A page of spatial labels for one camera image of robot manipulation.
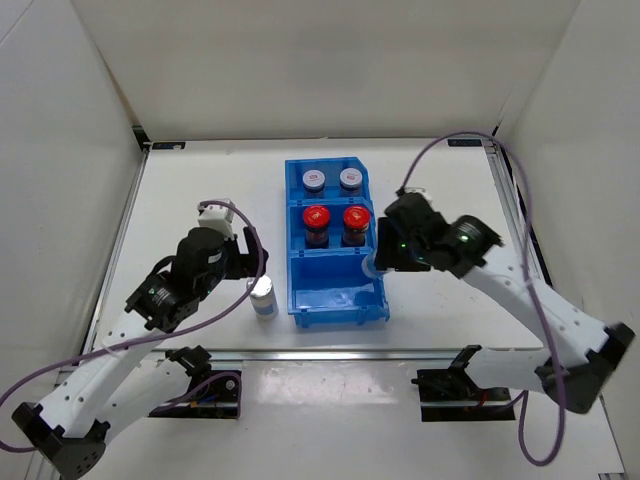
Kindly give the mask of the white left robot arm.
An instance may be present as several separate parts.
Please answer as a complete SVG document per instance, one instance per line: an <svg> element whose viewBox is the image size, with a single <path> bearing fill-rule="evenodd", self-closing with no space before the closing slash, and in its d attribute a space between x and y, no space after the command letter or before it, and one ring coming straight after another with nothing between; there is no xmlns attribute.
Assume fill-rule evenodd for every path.
<svg viewBox="0 0 640 480"><path fill-rule="evenodd" d="M255 229L243 232L245 254L235 236L191 229L175 255L159 261L127 299L101 349L83 356L49 395L13 412L14 423L61 478L86 475L119 433L155 409L206 395L218 376L201 346L169 351L140 379L131 374L155 347L178 335L180 323L221 281L264 272L268 254Z"/></svg>

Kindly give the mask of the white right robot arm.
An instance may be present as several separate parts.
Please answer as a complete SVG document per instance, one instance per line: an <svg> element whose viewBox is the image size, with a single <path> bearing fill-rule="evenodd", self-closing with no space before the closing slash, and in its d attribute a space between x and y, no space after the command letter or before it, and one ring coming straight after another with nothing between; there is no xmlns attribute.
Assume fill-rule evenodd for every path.
<svg viewBox="0 0 640 480"><path fill-rule="evenodd" d="M460 399L505 387L543 393L565 410L585 414L635 339L626 324L607 325L532 277L484 222L463 215L449 223L417 192L398 192L385 209L378 248L363 266L381 275L450 273L491 298L540 341L535 350L462 349L435 373Z"/></svg>

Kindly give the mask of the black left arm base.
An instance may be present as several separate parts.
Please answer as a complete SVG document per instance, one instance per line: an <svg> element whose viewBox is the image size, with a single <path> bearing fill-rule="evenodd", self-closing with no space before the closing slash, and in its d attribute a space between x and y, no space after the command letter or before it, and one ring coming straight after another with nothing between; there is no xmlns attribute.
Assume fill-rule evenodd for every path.
<svg viewBox="0 0 640 480"><path fill-rule="evenodd" d="M214 370L212 381L199 384L179 403L165 403L149 418L237 420L241 416L242 372Z"/></svg>

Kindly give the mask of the blue-label white seasoning bottle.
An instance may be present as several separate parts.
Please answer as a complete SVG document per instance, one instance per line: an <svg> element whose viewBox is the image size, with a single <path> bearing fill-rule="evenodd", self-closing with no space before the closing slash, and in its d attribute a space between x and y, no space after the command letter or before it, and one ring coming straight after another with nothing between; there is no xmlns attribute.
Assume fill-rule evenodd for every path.
<svg viewBox="0 0 640 480"><path fill-rule="evenodd" d="M260 320L272 320L278 313L277 297L273 281L267 275L260 278L249 278L246 282L249 300L256 317Z"/></svg>

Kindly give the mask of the white-lid dark sauce jar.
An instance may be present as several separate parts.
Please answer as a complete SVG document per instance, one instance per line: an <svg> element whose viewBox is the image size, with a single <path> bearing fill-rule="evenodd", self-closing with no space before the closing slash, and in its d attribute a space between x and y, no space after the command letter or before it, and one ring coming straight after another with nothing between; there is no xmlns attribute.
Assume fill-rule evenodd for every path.
<svg viewBox="0 0 640 480"><path fill-rule="evenodd" d="M320 170L307 170L302 176L302 185L307 197L322 197L325 184L326 177Z"/></svg>

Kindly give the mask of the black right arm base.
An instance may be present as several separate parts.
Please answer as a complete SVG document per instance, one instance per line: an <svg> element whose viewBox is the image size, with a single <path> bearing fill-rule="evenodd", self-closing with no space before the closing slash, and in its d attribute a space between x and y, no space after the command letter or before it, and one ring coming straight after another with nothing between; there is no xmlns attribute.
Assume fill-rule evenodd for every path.
<svg viewBox="0 0 640 480"><path fill-rule="evenodd" d="M417 370L411 384L417 388L423 423L515 420L507 388L480 389L447 369Z"/></svg>

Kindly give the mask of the red-lid chili sauce jar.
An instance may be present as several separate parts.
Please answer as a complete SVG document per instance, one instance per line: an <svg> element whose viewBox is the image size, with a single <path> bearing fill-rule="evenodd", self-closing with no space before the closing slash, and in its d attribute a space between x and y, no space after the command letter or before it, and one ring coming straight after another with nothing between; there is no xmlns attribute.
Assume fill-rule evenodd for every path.
<svg viewBox="0 0 640 480"><path fill-rule="evenodd" d="M305 244L308 248L326 248L329 244L330 212L323 205L311 205L303 212Z"/></svg>

